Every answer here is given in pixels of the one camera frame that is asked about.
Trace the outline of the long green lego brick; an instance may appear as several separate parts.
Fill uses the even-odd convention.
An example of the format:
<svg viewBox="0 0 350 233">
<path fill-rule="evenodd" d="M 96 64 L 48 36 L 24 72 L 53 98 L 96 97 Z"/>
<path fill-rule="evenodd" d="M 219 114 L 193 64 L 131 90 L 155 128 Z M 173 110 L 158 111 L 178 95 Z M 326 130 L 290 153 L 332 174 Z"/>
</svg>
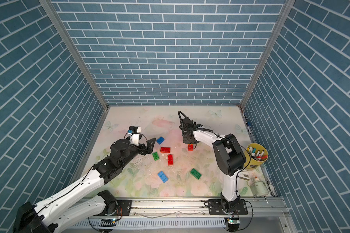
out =
<svg viewBox="0 0 350 233">
<path fill-rule="evenodd" d="M 199 180 L 202 176 L 201 173 L 199 173 L 196 169 L 192 169 L 190 171 L 190 174 L 194 176 L 197 180 Z"/>
</svg>

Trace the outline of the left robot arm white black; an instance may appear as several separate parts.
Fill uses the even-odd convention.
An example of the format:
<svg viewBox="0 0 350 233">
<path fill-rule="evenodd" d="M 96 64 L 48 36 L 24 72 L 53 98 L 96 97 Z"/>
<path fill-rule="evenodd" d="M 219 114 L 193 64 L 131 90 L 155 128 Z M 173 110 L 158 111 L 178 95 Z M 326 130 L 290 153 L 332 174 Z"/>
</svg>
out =
<svg viewBox="0 0 350 233">
<path fill-rule="evenodd" d="M 78 203 L 87 194 L 117 177 L 138 154 L 151 154 L 155 138 L 139 143 L 142 134 L 119 139 L 110 147 L 110 155 L 94 164 L 80 179 L 36 204 L 27 202 L 17 211 L 15 233 L 61 233 L 76 223 L 98 214 L 113 215 L 116 198 L 107 190 Z"/>
</svg>

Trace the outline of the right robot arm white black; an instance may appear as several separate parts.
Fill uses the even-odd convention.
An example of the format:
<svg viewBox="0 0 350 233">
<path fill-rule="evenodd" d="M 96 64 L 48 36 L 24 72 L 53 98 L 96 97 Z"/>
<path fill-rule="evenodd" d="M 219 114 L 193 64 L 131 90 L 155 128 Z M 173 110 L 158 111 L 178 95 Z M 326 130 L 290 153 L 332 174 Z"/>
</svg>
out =
<svg viewBox="0 0 350 233">
<path fill-rule="evenodd" d="M 178 111 L 180 130 L 185 144 L 203 143 L 214 150 L 217 165 L 224 174 L 221 192 L 221 207 L 227 214 L 237 211 L 241 196 L 239 188 L 239 174 L 243 170 L 246 156 L 243 148 L 233 134 L 219 135 L 211 129 Z"/>
</svg>

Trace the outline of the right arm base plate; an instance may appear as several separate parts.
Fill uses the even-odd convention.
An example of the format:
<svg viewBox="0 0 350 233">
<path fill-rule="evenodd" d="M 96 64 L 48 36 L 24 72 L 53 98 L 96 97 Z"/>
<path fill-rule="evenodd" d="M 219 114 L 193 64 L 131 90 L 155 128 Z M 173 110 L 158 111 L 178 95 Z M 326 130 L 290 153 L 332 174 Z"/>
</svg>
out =
<svg viewBox="0 0 350 233">
<path fill-rule="evenodd" d="M 235 207 L 225 210 L 220 199 L 209 199 L 204 202 L 210 215 L 247 215 L 248 209 L 244 199 L 240 199 Z"/>
</svg>

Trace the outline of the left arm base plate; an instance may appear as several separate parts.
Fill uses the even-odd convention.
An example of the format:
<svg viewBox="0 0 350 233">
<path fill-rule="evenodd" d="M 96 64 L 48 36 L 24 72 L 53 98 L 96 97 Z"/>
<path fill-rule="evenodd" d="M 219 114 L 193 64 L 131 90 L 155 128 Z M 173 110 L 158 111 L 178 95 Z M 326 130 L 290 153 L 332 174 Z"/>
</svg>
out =
<svg viewBox="0 0 350 233">
<path fill-rule="evenodd" d="M 117 200 L 106 205 L 103 214 L 105 216 L 128 216 L 131 211 L 132 200 Z"/>
</svg>

